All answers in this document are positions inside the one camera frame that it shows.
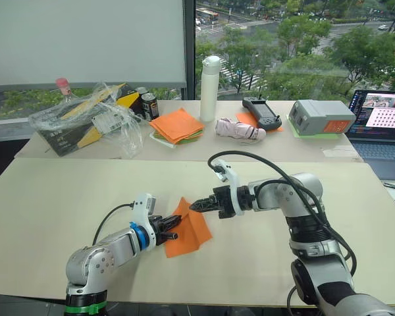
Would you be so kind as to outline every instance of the bus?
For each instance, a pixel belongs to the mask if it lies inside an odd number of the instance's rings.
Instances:
[[[196,18],[198,18],[202,24],[218,24],[218,13],[205,8],[196,9]]]

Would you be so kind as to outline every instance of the remote controller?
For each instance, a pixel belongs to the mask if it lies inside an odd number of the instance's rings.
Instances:
[[[265,99],[245,97],[243,98],[243,106],[256,118],[258,128],[276,130],[282,124],[279,115],[273,113],[271,108],[266,104]]]

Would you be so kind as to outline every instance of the laptop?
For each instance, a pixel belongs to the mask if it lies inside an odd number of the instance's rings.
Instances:
[[[346,132],[355,150],[381,180],[395,180],[395,92],[356,90],[350,110],[356,120]]]

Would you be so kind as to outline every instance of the orange napkin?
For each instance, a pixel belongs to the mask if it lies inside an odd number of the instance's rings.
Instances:
[[[190,203],[182,197],[173,213],[173,215],[182,215],[182,221],[171,230],[178,234],[178,238],[165,242],[167,258],[196,251],[201,244],[212,238],[203,215],[192,211],[189,206]]]
[[[203,129],[204,125],[184,109],[161,115],[149,123],[170,143],[178,143],[183,138]]]
[[[246,123],[246,124],[252,125],[254,127],[257,127],[256,119],[251,113],[237,113],[236,118],[241,123]],[[282,128],[282,126],[279,126],[276,130],[267,130],[267,132],[268,133],[282,132],[283,130],[284,129]]]

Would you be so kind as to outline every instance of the black cable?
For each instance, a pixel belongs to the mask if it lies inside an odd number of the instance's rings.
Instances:
[[[293,286],[292,289],[289,291],[288,296],[287,296],[287,312],[289,316],[294,316],[291,310],[291,297],[292,294],[297,290],[296,286]]]
[[[99,232],[101,231],[101,228],[103,228],[103,225],[104,225],[105,221],[111,216],[111,214],[113,214],[116,210],[118,210],[118,209],[120,209],[122,207],[126,207],[126,206],[133,207],[133,205],[134,205],[134,202],[132,202],[131,204],[122,204],[122,205],[119,205],[119,206],[115,207],[114,209],[112,209],[110,211],[110,213],[108,213],[107,216],[104,217],[104,219],[101,222],[101,224],[99,224],[97,232],[95,233],[95,236],[93,237],[92,245],[95,245],[97,243]]]
[[[347,251],[348,254],[350,254],[350,257],[352,258],[352,267],[350,270],[350,274],[354,275],[354,273],[356,272],[357,269],[357,259],[356,259],[356,255],[354,253],[354,251],[351,249],[351,247],[347,244],[347,242],[345,241],[345,239],[339,235],[339,233],[337,233],[337,231],[335,231],[332,227],[330,227],[330,224],[328,221],[323,221],[320,216],[318,214],[322,214],[323,210],[321,207],[321,204],[319,202],[319,200],[317,199],[317,197],[315,196],[315,194],[313,194],[313,192],[311,192],[310,190],[306,189],[300,189],[298,187],[298,185],[296,183],[294,183],[294,181],[292,181],[292,179],[278,166],[276,166],[274,163],[270,162],[269,160],[260,157],[258,155],[255,155],[253,153],[247,153],[245,151],[238,151],[238,150],[229,150],[229,151],[222,151],[220,153],[216,153],[213,156],[211,156],[208,159],[208,166],[209,168],[211,168],[212,170],[214,170],[215,172],[217,172],[216,167],[213,166],[211,163],[214,159],[223,156],[223,155],[243,155],[246,157],[251,157],[255,160],[261,161],[262,163],[265,163],[266,165],[270,166],[272,169],[274,169],[275,171],[277,171],[277,173],[279,173],[285,180],[268,180],[265,181],[264,183],[262,183],[259,187],[258,187],[258,193],[260,192],[261,187],[263,187],[264,185],[270,184],[270,183],[283,183],[283,184],[288,184],[290,185],[294,191],[296,191],[297,195],[299,196],[299,198],[301,199],[301,201],[303,202],[303,204],[305,205],[305,207],[307,208],[307,210],[309,211],[309,213],[311,215],[313,215],[314,219],[318,222],[319,225],[321,225],[331,236],[333,236],[336,241],[338,243],[340,243]],[[303,195],[302,191],[304,191],[308,196],[310,196],[313,200],[313,202],[315,203],[315,206],[317,208],[318,214],[313,210],[312,206],[310,206],[309,202],[306,200],[305,196]]]

